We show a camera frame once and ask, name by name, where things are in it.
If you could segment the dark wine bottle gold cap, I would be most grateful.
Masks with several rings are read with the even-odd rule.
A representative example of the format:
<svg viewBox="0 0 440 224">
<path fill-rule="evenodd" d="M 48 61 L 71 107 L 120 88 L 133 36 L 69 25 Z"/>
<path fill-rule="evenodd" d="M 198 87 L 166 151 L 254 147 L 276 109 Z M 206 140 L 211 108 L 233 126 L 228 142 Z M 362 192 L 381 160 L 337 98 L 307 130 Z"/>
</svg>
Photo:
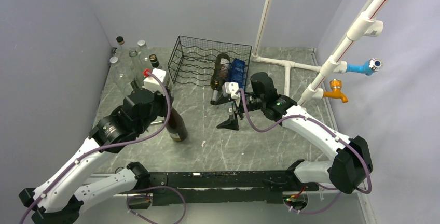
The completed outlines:
<svg viewBox="0 0 440 224">
<path fill-rule="evenodd" d="M 171 139 L 175 142 L 182 142 L 188 137 L 188 131 L 182 116 L 173 107 L 170 118 L 166 124 L 166 129 Z"/>
</svg>

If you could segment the bottle black gold cap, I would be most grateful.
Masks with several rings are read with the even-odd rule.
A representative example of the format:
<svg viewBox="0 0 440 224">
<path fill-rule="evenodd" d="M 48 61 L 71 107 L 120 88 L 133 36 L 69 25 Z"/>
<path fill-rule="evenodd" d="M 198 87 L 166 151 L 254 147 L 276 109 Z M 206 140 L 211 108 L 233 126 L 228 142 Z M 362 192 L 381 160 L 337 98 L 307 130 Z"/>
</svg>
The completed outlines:
<svg viewBox="0 0 440 224">
<path fill-rule="evenodd" d="M 149 61 L 150 61 L 153 68 L 163 69 L 162 65 L 160 64 L 160 62 L 155 54 L 151 54 L 149 56 Z"/>
</svg>

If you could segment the clear bottle silver cap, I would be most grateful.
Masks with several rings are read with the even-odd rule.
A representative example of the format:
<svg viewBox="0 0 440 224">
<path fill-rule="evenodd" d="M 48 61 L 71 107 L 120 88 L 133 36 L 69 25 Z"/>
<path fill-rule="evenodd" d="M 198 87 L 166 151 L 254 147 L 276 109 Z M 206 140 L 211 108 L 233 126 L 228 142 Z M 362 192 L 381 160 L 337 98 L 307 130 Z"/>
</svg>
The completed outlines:
<svg viewBox="0 0 440 224">
<path fill-rule="evenodd" d="M 139 61 L 145 66 L 150 65 L 149 53 L 148 53 L 148 47 L 146 41 L 142 39 L 139 40 L 137 42 L 137 46 L 138 46 L 137 52 L 138 52 Z"/>
</svg>

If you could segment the blue tinted clear bottle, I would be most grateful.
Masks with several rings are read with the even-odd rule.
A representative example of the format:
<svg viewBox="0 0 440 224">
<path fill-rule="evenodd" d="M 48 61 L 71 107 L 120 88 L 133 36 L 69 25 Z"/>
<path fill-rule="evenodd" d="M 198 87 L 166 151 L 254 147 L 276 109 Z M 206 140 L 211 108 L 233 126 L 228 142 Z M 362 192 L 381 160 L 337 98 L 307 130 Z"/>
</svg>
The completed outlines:
<svg viewBox="0 0 440 224">
<path fill-rule="evenodd" d="M 140 61 L 140 53 L 136 49 L 129 50 L 129 57 L 134 66 L 134 74 L 138 87 L 144 87 L 144 66 Z"/>
</svg>

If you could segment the clear bottle blue medallion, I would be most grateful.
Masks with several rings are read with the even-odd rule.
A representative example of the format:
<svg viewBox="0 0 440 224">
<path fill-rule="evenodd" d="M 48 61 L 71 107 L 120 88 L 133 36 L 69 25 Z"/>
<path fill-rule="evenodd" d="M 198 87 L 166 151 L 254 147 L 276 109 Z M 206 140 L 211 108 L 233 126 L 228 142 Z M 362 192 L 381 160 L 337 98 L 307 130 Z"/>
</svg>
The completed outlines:
<svg viewBox="0 0 440 224">
<path fill-rule="evenodd" d="M 119 54 L 120 58 L 125 62 L 126 66 L 131 69 L 131 60 L 129 57 L 129 49 L 127 45 L 125 44 L 125 39 L 122 36 L 116 37 L 116 42 L 119 45 Z"/>
</svg>

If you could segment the clear bottle dark neck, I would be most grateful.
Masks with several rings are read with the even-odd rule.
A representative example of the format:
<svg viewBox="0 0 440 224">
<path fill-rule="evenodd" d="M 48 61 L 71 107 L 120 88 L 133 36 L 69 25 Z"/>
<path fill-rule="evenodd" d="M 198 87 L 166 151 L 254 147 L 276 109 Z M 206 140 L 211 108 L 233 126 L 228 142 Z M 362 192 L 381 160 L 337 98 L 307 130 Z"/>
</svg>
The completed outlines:
<svg viewBox="0 0 440 224">
<path fill-rule="evenodd" d="M 116 56 L 109 60 L 111 68 L 114 70 L 113 81 L 120 92 L 127 96 L 133 91 L 133 76 L 130 69 L 127 69 Z"/>
</svg>

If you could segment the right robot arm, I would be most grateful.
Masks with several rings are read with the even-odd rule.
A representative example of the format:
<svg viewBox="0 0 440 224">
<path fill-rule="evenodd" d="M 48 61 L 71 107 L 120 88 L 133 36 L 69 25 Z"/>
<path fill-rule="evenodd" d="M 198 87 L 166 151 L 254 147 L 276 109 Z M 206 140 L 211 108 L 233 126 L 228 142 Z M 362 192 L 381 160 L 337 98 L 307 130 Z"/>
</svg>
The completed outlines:
<svg viewBox="0 0 440 224">
<path fill-rule="evenodd" d="M 320 122 L 296 101 L 279 94 L 265 72 L 251 76 L 253 91 L 250 93 L 237 82 L 221 80 L 219 86 L 223 96 L 231 102 L 231 114 L 217 128 L 239 130 L 239 119 L 250 119 L 251 111 L 260 110 L 275 123 L 260 129 L 249 120 L 255 131 L 264 133 L 280 125 L 304 137 L 328 157 L 327 162 L 297 160 L 293 163 L 286 170 L 286 184 L 290 189 L 299 190 L 307 183 L 317 183 L 331 184 L 346 194 L 371 193 L 373 164 L 364 138 L 349 137 Z"/>
</svg>

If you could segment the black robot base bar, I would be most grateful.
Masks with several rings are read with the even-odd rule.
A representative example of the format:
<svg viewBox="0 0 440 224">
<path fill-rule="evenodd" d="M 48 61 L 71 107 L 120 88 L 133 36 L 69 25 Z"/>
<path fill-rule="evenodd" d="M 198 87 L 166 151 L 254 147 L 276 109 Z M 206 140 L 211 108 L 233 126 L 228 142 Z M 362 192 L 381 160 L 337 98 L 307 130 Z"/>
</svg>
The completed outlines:
<svg viewBox="0 0 440 224">
<path fill-rule="evenodd" d="M 147 193 L 153 206 L 179 203 L 266 202 L 282 204 L 289 193 L 318 191 L 292 171 L 151 172 L 129 193 Z"/>
</svg>

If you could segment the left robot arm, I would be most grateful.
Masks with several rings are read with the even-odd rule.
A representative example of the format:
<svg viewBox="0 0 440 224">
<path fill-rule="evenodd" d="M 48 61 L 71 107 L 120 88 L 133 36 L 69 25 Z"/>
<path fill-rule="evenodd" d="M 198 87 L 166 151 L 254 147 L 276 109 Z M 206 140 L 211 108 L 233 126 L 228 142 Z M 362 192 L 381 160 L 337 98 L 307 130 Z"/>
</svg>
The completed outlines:
<svg viewBox="0 0 440 224">
<path fill-rule="evenodd" d="M 168 88 L 139 88 L 126 96 L 110 115 L 90 131 L 78 151 L 46 182 L 25 188 L 19 198 L 34 223 L 74 223 L 82 213 L 104 200 L 126 191 L 144 192 L 150 174 L 138 162 L 120 172 L 86 184 L 95 170 L 125 146 L 140 143 L 140 135 L 158 117 L 168 119 L 172 97 Z"/>
</svg>

